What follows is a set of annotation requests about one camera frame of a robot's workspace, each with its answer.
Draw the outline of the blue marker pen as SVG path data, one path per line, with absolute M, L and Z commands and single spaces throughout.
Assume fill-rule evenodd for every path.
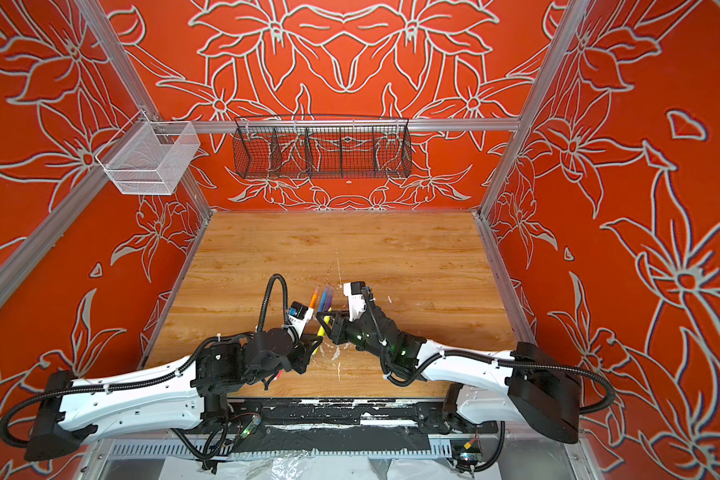
M 328 293 L 328 286 L 324 286 L 321 290 L 321 293 L 318 296 L 318 300 L 316 303 L 316 309 L 315 309 L 316 312 L 323 310 L 327 293 Z

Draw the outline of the orange marker pen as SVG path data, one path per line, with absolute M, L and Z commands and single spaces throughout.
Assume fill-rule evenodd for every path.
M 313 294 L 311 296 L 311 299 L 310 299 L 310 303 L 309 303 L 310 309 L 314 309 L 316 307 L 320 292 L 321 292 L 321 287 L 320 286 L 315 287 Z

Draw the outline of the yellow marker pen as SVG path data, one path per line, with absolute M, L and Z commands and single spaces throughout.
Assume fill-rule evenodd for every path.
M 320 326 L 318 335 L 326 337 L 326 338 L 330 338 L 331 334 L 332 334 L 332 328 L 333 328 L 332 312 L 330 310 L 316 312 L 315 319 Z

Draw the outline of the purple marker pen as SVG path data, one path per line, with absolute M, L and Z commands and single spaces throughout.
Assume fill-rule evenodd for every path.
M 325 295 L 324 295 L 323 304 L 322 304 L 323 311 L 329 311 L 330 308 L 332 307 L 333 295 L 334 295 L 334 288 L 332 286 L 328 285 L 325 289 Z

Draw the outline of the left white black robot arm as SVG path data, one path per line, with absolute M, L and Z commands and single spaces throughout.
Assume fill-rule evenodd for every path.
M 25 460 L 41 461 L 121 434 L 171 429 L 184 439 L 197 428 L 227 430 L 230 394 L 246 385 L 269 386 L 282 372 L 305 373 L 322 342 L 304 331 L 315 313 L 311 304 L 285 301 L 281 326 L 266 329 L 275 284 L 288 289 L 282 275 L 270 277 L 252 331 L 209 337 L 176 361 L 117 376 L 50 375 L 42 392 L 5 412 L 0 439 L 23 450 Z

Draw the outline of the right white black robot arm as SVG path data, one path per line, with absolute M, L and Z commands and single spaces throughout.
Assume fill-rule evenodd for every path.
M 454 413 L 470 424 L 524 422 L 551 440 L 575 444 L 581 416 L 615 401 L 604 376 L 561 364 L 533 343 L 503 351 L 444 345 L 399 329 L 364 283 L 345 284 L 344 294 L 346 310 L 316 315 L 326 338 L 377 357 L 383 378 L 398 388 L 424 381 L 454 384 Z

